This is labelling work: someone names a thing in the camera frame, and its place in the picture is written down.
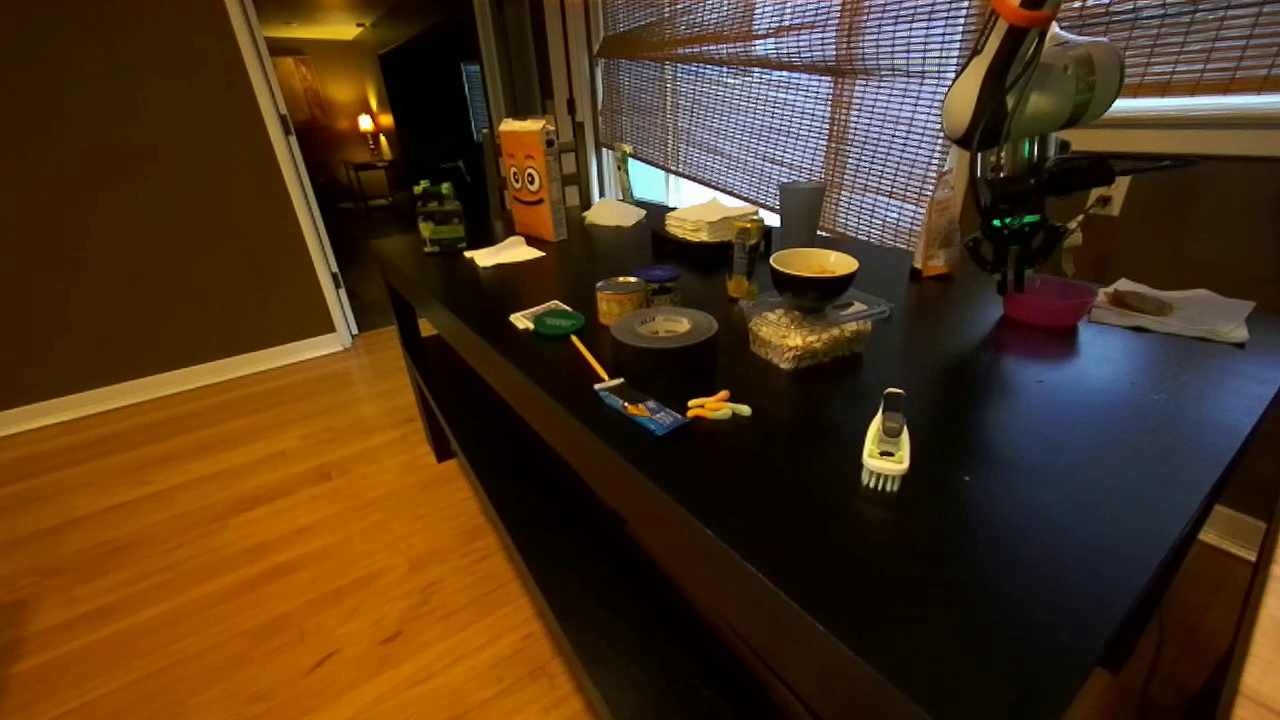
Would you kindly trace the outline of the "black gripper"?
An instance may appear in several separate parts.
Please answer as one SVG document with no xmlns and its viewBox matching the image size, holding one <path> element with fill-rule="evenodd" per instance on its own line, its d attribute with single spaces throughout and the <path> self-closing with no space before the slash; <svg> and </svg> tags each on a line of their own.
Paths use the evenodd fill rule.
<svg viewBox="0 0 1280 720">
<path fill-rule="evenodd" d="M 1116 166 L 1077 153 L 1061 135 L 1023 135 L 979 153 L 969 182 L 979 222 L 969 257 L 979 267 L 1031 267 L 1066 243 L 1066 234 L 1049 222 L 1049 203 L 1114 183 Z"/>
</svg>

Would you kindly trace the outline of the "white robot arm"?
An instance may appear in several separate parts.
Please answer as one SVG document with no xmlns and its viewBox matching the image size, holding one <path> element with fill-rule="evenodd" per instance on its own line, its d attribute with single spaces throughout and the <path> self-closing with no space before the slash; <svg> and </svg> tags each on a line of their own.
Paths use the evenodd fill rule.
<svg viewBox="0 0 1280 720">
<path fill-rule="evenodd" d="M 969 155 L 975 264 L 1020 277 L 1066 230 L 1053 195 L 1280 149 L 1280 0 L 988 0 L 942 106 Z"/>
</svg>

